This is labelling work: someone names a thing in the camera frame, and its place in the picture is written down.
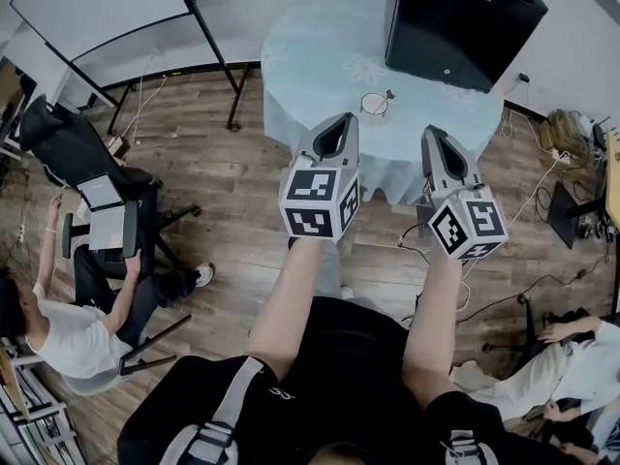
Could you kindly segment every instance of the white cup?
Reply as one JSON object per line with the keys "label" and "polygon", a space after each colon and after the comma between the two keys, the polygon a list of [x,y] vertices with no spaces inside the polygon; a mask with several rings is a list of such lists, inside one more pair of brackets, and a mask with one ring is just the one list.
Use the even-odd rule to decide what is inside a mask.
{"label": "white cup", "polygon": [[379,93],[367,93],[359,103],[360,119],[368,126],[380,126],[386,122],[388,99]]}

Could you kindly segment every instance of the wooden floor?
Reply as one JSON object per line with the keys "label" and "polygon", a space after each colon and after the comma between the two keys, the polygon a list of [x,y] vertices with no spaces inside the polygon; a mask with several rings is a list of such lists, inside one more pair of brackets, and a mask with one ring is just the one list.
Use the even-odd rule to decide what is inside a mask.
{"label": "wooden floor", "polygon": [[[160,81],[144,85],[148,98]],[[153,350],[157,355],[231,357],[242,353],[248,329],[274,283],[286,255],[288,237],[277,205],[280,172],[290,152],[266,138],[263,132],[263,86],[254,71],[239,105],[238,133],[224,128],[233,94],[223,74],[209,73],[170,78],[142,110],[129,165],[141,167],[164,181],[161,206],[175,209],[197,203],[200,217],[187,217],[170,227],[166,239],[188,264],[213,261],[217,275],[206,288],[170,309],[160,309],[149,328],[160,330],[187,313],[191,323]],[[124,130],[135,115],[138,93],[129,95],[116,129]],[[95,108],[88,117],[103,133],[110,108]],[[502,203],[507,220],[518,211],[546,171],[535,135],[525,119],[512,116],[511,138],[495,135],[480,158],[483,180]],[[19,273],[36,274],[40,237],[38,227],[47,200],[57,189],[47,182],[40,164],[27,157],[13,164],[0,198],[0,258]],[[552,189],[557,176],[544,186]],[[74,211],[75,193],[65,192],[62,211]],[[26,242],[16,245],[19,223],[25,214]],[[343,281],[357,295],[373,298],[395,319],[412,312],[427,265],[415,252],[396,248],[398,236],[416,222],[415,210],[390,208],[383,195],[362,205],[343,243]],[[414,235],[406,244],[428,252],[428,240]],[[555,274],[572,279],[581,268],[590,268],[605,253],[596,241],[577,242],[569,250],[534,211],[532,201],[511,227],[511,239],[489,259],[480,261],[466,282],[472,298],[461,318],[491,301],[525,290],[540,276]],[[600,263],[595,272],[569,287],[545,279],[529,296],[537,321],[543,312],[563,312],[578,305],[594,314],[607,313],[611,303],[613,261]],[[52,283],[54,297],[73,295],[73,268],[59,259]],[[523,337],[524,311],[514,299],[488,308],[457,329],[457,360],[474,357],[487,371],[504,375],[514,364],[506,350],[481,352],[485,342],[508,345]],[[89,463],[115,463],[115,440],[127,417],[157,384],[168,367],[139,373],[122,386],[100,396],[80,398],[46,370],[53,390],[67,401]]]}

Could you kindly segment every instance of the white sneaker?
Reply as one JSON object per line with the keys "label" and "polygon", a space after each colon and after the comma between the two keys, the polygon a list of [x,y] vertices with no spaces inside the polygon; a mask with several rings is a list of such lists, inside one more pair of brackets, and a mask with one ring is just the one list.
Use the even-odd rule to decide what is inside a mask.
{"label": "white sneaker", "polygon": [[340,294],[342,295],[342,299],[351,299],[355,296],[353,293],[353,288],[345,285],[340,287]]}
{"label": "white sneaker", "polygon": [[211,282],[213,275],[215,275],[215,265],[213,263],[203,263],[196,267],[196,270],[201,275],[196,280],[196,287],[203,288]]}

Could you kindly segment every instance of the black backpack strap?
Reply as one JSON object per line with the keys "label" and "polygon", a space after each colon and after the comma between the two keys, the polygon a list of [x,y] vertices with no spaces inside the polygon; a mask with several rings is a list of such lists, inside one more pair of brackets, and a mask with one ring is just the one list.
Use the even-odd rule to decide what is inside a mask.
{"label": "black backpack strap", "polygon": [[446,465],[498,465],[493,450],[478,443],[471,430],[453,430],[446,448]]}
{"label": "black backpack strap", "polygon": [[168,446],[161,465],[179,462],[221,465],[229,462],[225,450],[233,444],[233,431],[241,415],[245,394],[262,369],[261,362],[248,357],[232,379],[213,419],[202,427],[185,427]]}

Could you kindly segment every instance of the light blue tablecloth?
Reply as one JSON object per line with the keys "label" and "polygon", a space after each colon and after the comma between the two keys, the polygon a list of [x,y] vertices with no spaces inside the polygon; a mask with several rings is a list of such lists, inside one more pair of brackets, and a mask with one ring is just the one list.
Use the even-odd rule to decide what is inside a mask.
{"label": "light blue tablecloth", "polygon": [[385,0],[316,0],[283,14],[261,53],[264,131],[295,150],[308,130],[332,115],[359,114],[361,97],[386,94],[385,122],[359,122],[366,201],[381,188],[390,204],[421,194],[420,135],[428,124],[446,130],[478,158],[500,119],[503,97],[448,86],[385,66]]}

